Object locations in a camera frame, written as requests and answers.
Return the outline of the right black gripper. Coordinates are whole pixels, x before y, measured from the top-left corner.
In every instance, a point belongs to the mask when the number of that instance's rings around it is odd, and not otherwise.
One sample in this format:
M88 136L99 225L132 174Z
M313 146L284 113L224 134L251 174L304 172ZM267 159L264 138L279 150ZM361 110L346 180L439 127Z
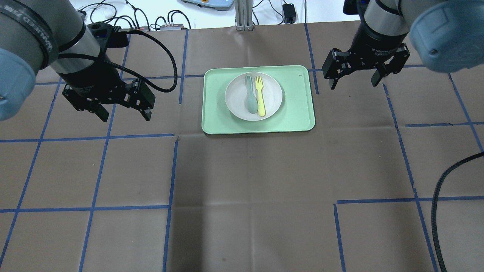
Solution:
M335 90L341 77L359 70L376 69L371 77L373 87L389 74L401 72L410 57L403 43L405 36L386 36L361 23L351 47L347 51L332 48L322 65L324 78L330 80L330 89Z

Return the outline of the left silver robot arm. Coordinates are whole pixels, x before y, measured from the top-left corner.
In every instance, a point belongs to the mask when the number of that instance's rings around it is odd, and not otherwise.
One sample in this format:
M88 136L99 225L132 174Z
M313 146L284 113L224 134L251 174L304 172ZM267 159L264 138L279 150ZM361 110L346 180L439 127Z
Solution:
M107 49L126 46L126 31L103 22L87 25L67 0L2 0L1 120L19 112L38 72L51 67L66 82L62 95L76 110L106 122L104 105L119 104L149 121L155 95L140 76L123 82L107 57Z

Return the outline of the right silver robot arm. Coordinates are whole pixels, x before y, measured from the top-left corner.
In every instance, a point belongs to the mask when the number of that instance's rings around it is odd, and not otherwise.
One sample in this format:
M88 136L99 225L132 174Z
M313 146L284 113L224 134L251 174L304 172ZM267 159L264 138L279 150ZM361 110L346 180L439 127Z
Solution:
M346 0L344 14L361 20L347 51L332 48L322 65L331 89L339 79L375 69L371 83L401 72L410 57L404 38L433 72L454 73L483 64L482 0Z

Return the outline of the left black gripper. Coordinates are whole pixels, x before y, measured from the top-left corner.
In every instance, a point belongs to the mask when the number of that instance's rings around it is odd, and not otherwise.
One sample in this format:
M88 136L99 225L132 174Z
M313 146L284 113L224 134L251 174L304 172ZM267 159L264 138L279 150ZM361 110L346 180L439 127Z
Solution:
M62 94L77 110L87 110L102 122L107 122L109 113L102 104L119 104L139 110L148 122L152 118L155 95L146 83L135 79L124 82L118 71L103 63L93 63L74 73L62 73L66 82Z

